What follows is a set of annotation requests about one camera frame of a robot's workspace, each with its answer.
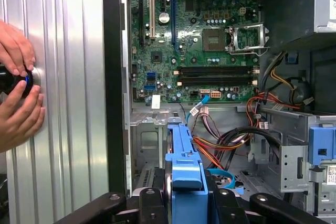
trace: black pci slot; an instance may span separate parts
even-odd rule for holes
[[[138,16],[138,21],[139,21],[139,43],[140,46],[144,45],[144,13],[143,13],[143,0],[138,0],[138,4],[139,4],[139,16]]]
[[[250,85],[253,78],[246,77],[180,77],[182,86],[240,86]]]
[[[212,75],[241,75],[251,74],[250,66],[232,66],[232,67],[178,67],[182,76],[212,76]]]

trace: ribbed metal side panel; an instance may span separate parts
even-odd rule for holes
[[[7,152],[10,222],[47,224],[108,191],[102,0],[0,0],[30,39],[47,115]]]

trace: black knob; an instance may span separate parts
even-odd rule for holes
[[[33,87],[34,78],[31,71],[26,70],[26,72],[26,77],[14,76],[5,68],[5,66],[0,66],[0,93],[4,92],[8,95],[20,81],[25,80],[27,82],[27,86],[22,97],[27,97]]]

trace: green circuit board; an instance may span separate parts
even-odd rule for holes
[[[258,68],[259,59],[255,55],[231,55],[227,45],[232,38],[226,29],[257,23],[258,0],[130,0],[130,3],[135,102],[148,103],[153,94],[160,94],[161,102],[192,102],[208,93],[209,102],[230,103],[247,101],[254,94],[258,72],[253,69]],[[258,44],[257,30],[242,30],[238,35],[241,48]],[[236,67],[238,72],[223,71],[228,77],[236,77],[237,83],[219,82],[218,74],[212,72],[221,67]],[[207,74],[194,79],[190,68]],[[188,73],[185,79],[183,69]]]

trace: ram slot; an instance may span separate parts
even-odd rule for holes
[[[251,74],[250,66],[225,66],[225,67],[178,67],[182,76],[212,76],[212,75],[242,75]]]
[[[241,86],[251,85],[252,77],[181,77],[182,86]]]
[[[149,0],[149,34],[155,39],[155,0]]]
[[[144,45],[144,30],[143,30],[143,0],[138,0],[139,5],[139,14],[138,14],[138,22],[139,22],[139,43],[140,46]]]
[[[172,44],[176,50],[176,0],[171,0]]]

